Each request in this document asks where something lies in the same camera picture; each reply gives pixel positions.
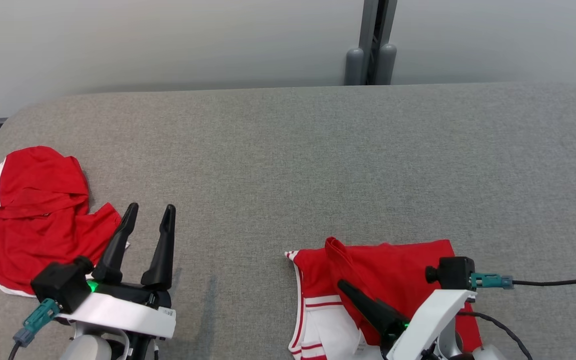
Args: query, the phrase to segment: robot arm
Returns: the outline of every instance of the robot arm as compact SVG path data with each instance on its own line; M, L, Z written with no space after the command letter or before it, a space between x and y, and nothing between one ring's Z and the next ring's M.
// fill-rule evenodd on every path
M371 299L345 280L340 280L337 286L381 335L379 348L384 360L506 360L489 344L473 353L462 353L455 332L455 316L466 301L474 302L477 296L474 290L483 287L481 275L483 281L499 282L494 285L505 289L508 280L476 273L474 262L468 257L442 257L439 267L429 266L425 275L428 283L439 281L441 289L430 294L412 319L378 299Z
M168 205L150 268L141 284L122 282L121 264L128 236L135 228L137 203L131 203L96 267L79 256L74 264L53 262L31 282L41 305L14 336L15 349L27 347L50 320L75 328L62 360L144 360L154 339L173 336L176 312L168 290L172 286L176 209ZM92 280L86 274L92 271ZM107 340L103 333L119 335Z

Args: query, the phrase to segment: folded cloth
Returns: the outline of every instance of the folded cloth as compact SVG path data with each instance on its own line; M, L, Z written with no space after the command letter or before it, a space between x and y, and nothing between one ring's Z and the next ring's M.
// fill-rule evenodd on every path
M0 289L30 296L30 280L51 262L83 255L96 264L121 216L110 203L88 212L75 157L46 146L9 153L0 164Z
M428 284L428 265L455 256L448 240L418 244L344 246L334 237L324 248L285 253L297 276L297 322L288 350L295 360L381 359L380 336L352 301L336 287L346 280L373 300L379 299L408 318L439 284ZM469 303L464 308L472 310ZM457 317L465 351L482 344L473 317Z

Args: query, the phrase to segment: gray fabric surface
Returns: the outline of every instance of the gray fabric surface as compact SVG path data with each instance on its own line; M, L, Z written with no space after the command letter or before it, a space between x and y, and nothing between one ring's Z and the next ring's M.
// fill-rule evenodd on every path
M446 84L109 93L28 107L7 153L82 164L93 209L140 205L123 273L138 281L176 205L174 339L165 359L290 359L296 281L283 251L451 239L482 272L576 278L576 86ZM0 359L34 308L0 292ZM536 359L576 359L576 285L480 290L475 309ZM521 359L503 331L484 341ZM51 323L18 359L55 359Z

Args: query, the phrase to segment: red garment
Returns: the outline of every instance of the red garment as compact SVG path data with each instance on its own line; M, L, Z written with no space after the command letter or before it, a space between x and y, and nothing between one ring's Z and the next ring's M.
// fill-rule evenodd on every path
M288 254L299 269L301 299L339 296L343 307L371 346L379 345L380 336L352 301L336 287L339 280L350 282L366 296L383 301L410 319L430 294L440 289L439 283L426 282L426 267L438 267L439 258L448 256L455 256L455 253L446 239L418 244L344 246L334 237L326 239L324 248ZM336 301L333 301L317 306L335 304ZM471 312L471 305L466 303L464 310ZM474 317L458 316L456 329L462 337L465 351L471 352L481 346ZM298 339L301 337L301 334L295 333L291 349L298 349Z
M96 264L121 216L110 203L88 212L75 157L46 146L9 153L0 170L0 284L33 294L30 280L50 262L83 255Z

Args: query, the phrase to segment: green led light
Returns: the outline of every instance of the green led light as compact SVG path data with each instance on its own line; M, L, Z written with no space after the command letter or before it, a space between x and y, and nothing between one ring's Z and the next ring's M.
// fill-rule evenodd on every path
M99 283L97 281L94 280L88 280L87 281L88 286L90 287L90 292L94 293L95 290L97 289L97 287L99 286Z

